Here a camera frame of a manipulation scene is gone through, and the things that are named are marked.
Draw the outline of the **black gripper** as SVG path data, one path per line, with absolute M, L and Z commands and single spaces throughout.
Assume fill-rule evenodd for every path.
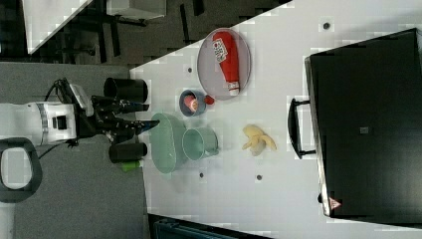
M 70 97 L 74 108 L 76 134 L 78 138 L 89 138 L 104 131 L 96 121 L 95 109 L 85 90 L 76 84 L 70 84 Z M 119 104 L 114 110 L 117 114 L 147 112 L 149 105 L 139 103 Z M 159 125 L 159 120 L 122 120 L 113 131 L 117 135 L 139 135 Z

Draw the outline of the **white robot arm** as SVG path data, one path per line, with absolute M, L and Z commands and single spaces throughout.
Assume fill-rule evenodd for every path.
M 87 96 L 83 88 L 59 80 L 58 100 L 1 105 L 1 201 L 19 203 L 36 193 L 43 178 L 39 146 L 77 146 L 82 138 L 102 134 L 117 146 L 160 124 L 158 119 L 128 120 L 121 114 L 148 106 L 117 97 Z

